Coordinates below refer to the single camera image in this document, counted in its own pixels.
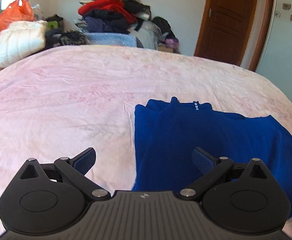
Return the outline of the blue beaded sweater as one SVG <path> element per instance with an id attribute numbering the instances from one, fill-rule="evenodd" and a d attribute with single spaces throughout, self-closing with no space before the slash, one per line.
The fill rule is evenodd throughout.
<path id="1" fill-rule="evenodd" d="M 149 100 L 134 111 L 135 191 L 178 192 L 213 164 L 194 152 L 236 163 L 260 158 L 291 204 L 292 135 L 272 116 L 247 118 L 213 110 L 209 103 Z"/>

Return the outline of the dark clothes pile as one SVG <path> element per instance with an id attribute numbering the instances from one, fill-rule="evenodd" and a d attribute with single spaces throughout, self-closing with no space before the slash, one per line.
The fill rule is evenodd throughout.
<path id="1" fill-rule="evenodd" d="M 179 40 L 168 21 L 152 16 L 151 7 L 140 0 L 81 1 L 74 24 L 83 33 L 134 36 L 137 46 L 169 53 L 179 52 Z"/>

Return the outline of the pink bed blanket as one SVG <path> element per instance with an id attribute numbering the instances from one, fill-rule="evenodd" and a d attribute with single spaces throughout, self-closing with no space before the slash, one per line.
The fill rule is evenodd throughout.
<path id="1" fill-rule="evenodd" d="M 292 135 L 292 103 L 249 70 L 156 50 L 61 46 L 0 71 L 0 196 L 28 158 L 52 163 L 88 147 L 97 154 L 89 179 L 111 192 L 131 189 L 134 108 L 172 97 L 271 115 Z"/>

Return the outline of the glass wardrobe sliding door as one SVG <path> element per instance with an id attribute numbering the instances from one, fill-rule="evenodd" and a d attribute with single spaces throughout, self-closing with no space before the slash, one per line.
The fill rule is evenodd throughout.
<path id="1" fill-rule="evenodd" d="M 257 73 L 292 102 L 292 0 L 275 0 L 267 44 Z"/>

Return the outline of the dark patterned garment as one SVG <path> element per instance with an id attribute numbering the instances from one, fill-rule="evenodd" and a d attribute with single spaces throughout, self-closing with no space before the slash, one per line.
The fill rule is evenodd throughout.
<path id="1" fill-rule="evenodd" d="M 47 31 L 45 33 L 45 40 L 45 49 L 59 46 L 80 46 L 88 44 L 87 38 L 82 32 L 70 30 L 62 33 L 60 28 Z"/>

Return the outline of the cream quilted jacket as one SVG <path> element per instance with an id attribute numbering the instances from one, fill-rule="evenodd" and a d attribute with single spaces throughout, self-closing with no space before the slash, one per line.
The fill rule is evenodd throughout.
<path id="1" fill-rule="evenodd" d="M 0 32 L 0 70 L 44 49 L 47 22 L 16 21 Z"/>

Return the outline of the light blue towel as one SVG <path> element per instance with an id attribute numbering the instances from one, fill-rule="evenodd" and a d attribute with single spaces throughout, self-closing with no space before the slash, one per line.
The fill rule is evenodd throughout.
<path id="1" fill-rule="evenodd" d="M 87 38 L 87 42 L 93 45 L 144 48 L 137 37 L 127 34 L 85 33 L 85 36 Z"/>

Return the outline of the purple bag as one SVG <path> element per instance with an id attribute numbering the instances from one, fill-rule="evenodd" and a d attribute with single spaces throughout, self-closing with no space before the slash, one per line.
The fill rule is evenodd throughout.
<path id="1" fill-rule="evenodd" d="M 165 45 L 169 49 L 179 50 L 179 40 L 177 38 L 166 38 Z"/>

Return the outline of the orange plastic bag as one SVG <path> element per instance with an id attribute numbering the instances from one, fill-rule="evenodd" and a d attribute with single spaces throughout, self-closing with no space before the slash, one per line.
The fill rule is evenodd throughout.
<path id="1" fill-rule="evenodd" d="M 15 21 L 34 21 L 32 7 L 27 0 L 15 0 L 0 14 L 0 32 Z"/>

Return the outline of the brown wooden door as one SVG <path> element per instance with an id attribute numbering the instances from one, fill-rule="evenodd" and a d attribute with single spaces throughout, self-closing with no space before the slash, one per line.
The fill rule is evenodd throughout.
<path id="1" fill-rule="evenodd" d="M 206 0 L 194 55 L 256 71 L 274 0 Z"/>

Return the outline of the red garment on pile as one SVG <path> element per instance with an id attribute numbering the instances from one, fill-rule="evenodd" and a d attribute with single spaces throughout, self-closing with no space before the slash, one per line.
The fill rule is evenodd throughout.
<path id="1" fill-rule="evenodd" d="M 83 16 L 93 9 L 108 10 L 122 14 L 128 24 L 137 22 L 137 19 L 124 9 L 124 3 L 121 0 L 95 0 L 81 6 L 77 12 Z"/>

